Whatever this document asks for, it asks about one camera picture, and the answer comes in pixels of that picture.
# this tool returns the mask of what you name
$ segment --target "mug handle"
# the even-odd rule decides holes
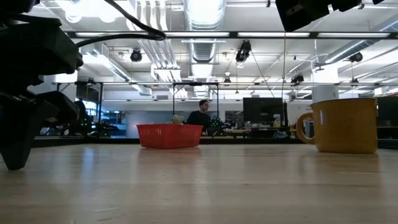
[[[296,123],[297,135],[301,141],[303,141],[307,144],[315,144],[315,137],[308,138],[308,137],[306,137],[306,135],[304,134],[304,131],[303,131],[304,120],[307,118],[313,119],[312,113],[303,114],[297,120],[297,123]]]

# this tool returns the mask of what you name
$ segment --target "coffee mug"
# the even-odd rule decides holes
[[[320,152],[375,153],[377,151],[376,99],[329,100],[311,105],[312,113],[297,120],[297,135]],[[303,132],[305,119],[314,123],[314,137]]]

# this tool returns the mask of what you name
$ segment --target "man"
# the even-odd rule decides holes
[[[192,112],[187,120],[188,124],[194,125],[202,125],[203,131],[206,131],[206,128],[210,127],[210,116],[206,114],[206,111],[209,109],[209,101],[201,100],[199,102],[200,110]]]

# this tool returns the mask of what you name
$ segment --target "wood grain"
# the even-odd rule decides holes
[[[398,151],[308,145],[33,149],[0,162],[0,223],[398,223]]]

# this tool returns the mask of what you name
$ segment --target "plastic basket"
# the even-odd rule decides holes
[[[142,147],[178,149],[199,145],[202,126],[189,124],[137,125]]]

